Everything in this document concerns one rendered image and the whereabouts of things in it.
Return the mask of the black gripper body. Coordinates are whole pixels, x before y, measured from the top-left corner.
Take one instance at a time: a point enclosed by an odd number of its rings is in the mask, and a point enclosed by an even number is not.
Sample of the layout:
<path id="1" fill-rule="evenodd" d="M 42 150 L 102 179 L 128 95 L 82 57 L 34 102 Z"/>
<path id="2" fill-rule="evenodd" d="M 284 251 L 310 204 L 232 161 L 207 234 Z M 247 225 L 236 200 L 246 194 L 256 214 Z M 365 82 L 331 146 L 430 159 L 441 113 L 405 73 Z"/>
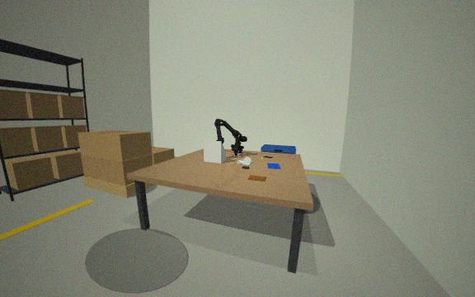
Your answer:
<path id="1" fill-rule="evenodd" d="M 236 142 L 236 147 L 235 148 L 232 148 L 233 151 L 238 151 L 239 149 L 244 149 L 243 146 L 241 146 L 241 142 Z"/>

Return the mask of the blue flat plate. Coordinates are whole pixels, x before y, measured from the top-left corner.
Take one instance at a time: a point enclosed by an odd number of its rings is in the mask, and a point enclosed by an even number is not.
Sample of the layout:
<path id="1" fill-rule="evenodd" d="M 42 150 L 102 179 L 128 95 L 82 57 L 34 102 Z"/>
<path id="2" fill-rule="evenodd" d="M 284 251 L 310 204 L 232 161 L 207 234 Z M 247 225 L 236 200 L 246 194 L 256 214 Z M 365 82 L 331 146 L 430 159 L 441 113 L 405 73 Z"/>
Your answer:
<path id="1" fill-rule="evenodd" d="M 267 164 L 268 164 L 268 168 L 281 169 L 278 163 L 267 163 Z"/>

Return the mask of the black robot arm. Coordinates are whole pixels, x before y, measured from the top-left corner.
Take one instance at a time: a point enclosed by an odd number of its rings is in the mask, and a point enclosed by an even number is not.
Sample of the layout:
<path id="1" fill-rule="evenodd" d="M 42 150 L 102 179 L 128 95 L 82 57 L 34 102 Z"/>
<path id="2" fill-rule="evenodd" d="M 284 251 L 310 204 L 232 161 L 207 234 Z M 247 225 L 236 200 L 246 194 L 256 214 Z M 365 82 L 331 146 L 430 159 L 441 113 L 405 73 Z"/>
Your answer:
<path id="1" fill-rule="evenodd" d="M 223 123 L 221 123 L 223 122 Z M 231 127 L 227 121 L 225 120 L 221 120 L 221 119 L 216 119 L 215 122 L 214 122 L 214 125 L 216 127 L 216 130 L 217 130 L 217 136 L 218 136 L 218 140 L 216 141 L 221 141 L 222 144 L 224 142 L 224 138 L 222 138 L 222 135 L 221 135 L 221 129 L 220 129 L 220 126 L 225 126 L 233 135 L 233 137 L 236 139 L 236 142 L 247 142 L 247 137 L 246 136 L 242 136 L 242 134 L 240 134 L 237 130 L 235 130 L 233 127 Z M 239 136 L 239 137 L 238 137 Z M 236 147 L 236 144 L 231 144 L 231 148 L 235 148 Z"/>

